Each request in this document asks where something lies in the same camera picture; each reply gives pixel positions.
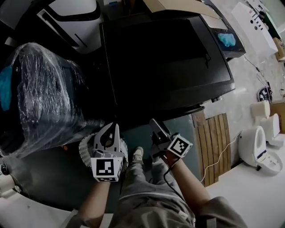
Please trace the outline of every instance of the cardboard box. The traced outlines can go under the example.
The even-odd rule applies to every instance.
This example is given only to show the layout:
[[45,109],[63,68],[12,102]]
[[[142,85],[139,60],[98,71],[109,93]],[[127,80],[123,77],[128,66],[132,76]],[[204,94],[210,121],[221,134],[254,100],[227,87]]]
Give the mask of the cardboard box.
[[270,116],[277,114],[279,117],[280,132],[285,134],[285,102],[275,101],[270,104]]
[[285,60],[285,50],[284,48],[281,46],[281,41],[279,39],[277,39],[276,37],[273,38],[273,41],[278,49],[278,52],[275,53],[276,59],[278,61],[283,61]]
[[195,12],[219,19],[219,15],[205,5],[203,2],[197,0],[143,0],[151,12],[158,12],[163,10],[180,10],[187,12]]

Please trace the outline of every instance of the plastic-wrapped object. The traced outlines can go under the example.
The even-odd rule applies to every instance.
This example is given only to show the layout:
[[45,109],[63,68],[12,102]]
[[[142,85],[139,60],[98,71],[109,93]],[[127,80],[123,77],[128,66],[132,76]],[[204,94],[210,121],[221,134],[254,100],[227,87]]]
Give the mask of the plastic-wrapped object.
[[80,68],[36,43],[18,47],[10,108],[0,108],[0,154],[24,157],[81,140],[104,125],[89,118],[88,88]]

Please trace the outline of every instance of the white cable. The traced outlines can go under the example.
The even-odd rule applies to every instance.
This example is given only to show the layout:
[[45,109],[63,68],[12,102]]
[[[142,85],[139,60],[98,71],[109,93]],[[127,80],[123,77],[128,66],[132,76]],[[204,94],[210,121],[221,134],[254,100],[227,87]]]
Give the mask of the white cable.
[[236,141],[236,138],[240,135],[241,132],[242,132],[242,131],[240,131],[240,132],[236,135],[235,140],[233,140],[232,142],[230,142],[230,143],[226,146],[226,148],[222,151],[222,153],[221,153],[220,156],[219,156],[219,160],[218,160],[215,164],[212,164],[212,165],[207,166],[207,167],[205,168],[204,177],[203,177],[203,179],[202,179],[200,182],[202,182],[202,181],[205,179],[207,169],[208,169],[209,167],[214,166],[214,165],[216,165],[216,164],[218,164],[218,163],[220,162],[220,158],[221,158],[223,152],[227,149],[227,147],[228,147],[229,145],[231,145],[232,143],[234,143],[234,142]]

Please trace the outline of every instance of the sneaker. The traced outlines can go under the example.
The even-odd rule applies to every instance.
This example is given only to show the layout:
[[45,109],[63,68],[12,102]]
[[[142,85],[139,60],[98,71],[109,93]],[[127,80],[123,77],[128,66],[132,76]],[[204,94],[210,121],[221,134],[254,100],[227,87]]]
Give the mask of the sneaker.
[[137,147],[134,150],[133,161],[142,161],[142,160],[143,160],[143,148]]

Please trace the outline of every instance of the blue object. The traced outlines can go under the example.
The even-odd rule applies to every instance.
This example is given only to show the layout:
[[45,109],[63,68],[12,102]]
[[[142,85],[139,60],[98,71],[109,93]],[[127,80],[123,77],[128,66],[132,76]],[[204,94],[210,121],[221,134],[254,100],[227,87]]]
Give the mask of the blue object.
[[218,38],[226,47],[236,45],[235,37],[232,34],[219,33]]
[[0,102],[3,111],[8,111],[10,108],[12,89],[12,67],[5,67],[0,73]]

